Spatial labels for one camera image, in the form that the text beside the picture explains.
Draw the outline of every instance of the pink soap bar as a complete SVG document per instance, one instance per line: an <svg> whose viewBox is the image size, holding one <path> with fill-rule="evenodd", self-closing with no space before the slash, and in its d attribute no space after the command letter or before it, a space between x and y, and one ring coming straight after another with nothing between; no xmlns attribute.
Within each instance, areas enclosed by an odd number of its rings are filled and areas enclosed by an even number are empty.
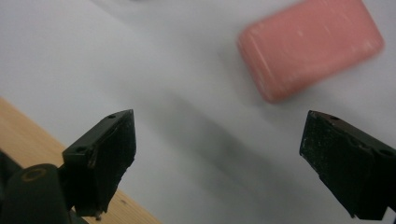
<svg viewBox="0 0 396 224"><path fill-rule="evenodd" d="M370 58L384 40L361 0L306 0L250 25L238 47L273 103Z"/></svg>

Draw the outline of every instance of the white surface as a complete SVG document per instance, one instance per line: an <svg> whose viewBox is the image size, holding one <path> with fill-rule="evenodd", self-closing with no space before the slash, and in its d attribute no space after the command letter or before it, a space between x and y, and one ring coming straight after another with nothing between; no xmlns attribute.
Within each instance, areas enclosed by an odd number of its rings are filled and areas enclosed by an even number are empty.
<svg viewBox="0 0 396 224"><path fill-rule="evenodd" d="M362 222L298 151L309 109L396 147L396 1L365 1L378 57L279 105L261 100L235 39L295 0L103 2L1 1L1 95L66 146L133 108L120 187L163 223Z"/></svg>

